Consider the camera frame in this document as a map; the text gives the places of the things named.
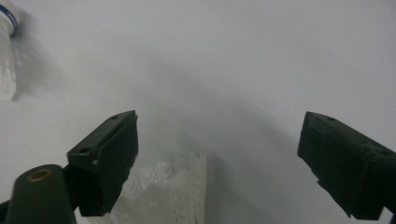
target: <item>plastic bottle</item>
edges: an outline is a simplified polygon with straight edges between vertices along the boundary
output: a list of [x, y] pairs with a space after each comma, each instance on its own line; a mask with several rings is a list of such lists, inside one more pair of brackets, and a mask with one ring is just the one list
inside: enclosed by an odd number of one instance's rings
[[8, 0], [0, 0], [0, 101], [12, 100], [17, 89], [10, 37], [18, 28], [18, 10]]

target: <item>round bolt hole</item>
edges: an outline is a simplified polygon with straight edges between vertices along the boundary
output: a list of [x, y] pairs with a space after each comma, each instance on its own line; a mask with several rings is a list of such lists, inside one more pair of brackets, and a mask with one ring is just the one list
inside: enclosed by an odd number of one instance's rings
[[38, 182], [50, 176], [52, 171], [50, 169], [36, 170], [27, 176], [27, 181]]
[[91, 150], [90, 148], [84, 147], [84, 148], [80, 149], [79, 152], [80, 152], [80, 153], [87, 153], [87, 152], [89, 152], [90, 150]]

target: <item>white background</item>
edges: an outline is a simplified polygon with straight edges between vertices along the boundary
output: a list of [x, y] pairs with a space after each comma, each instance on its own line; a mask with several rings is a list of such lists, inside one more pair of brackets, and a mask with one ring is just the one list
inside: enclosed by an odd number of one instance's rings
[[18, 92], [0, 104], [0, 201], [18, 175], [65, 166], [90, 131], [134, 109], [136, 169], [209, 154], [206, 223], [372, 223], [349, 219], [296, 153], [305, 111], [396, 146], [395, 1], [14, 4], [24, 24]]

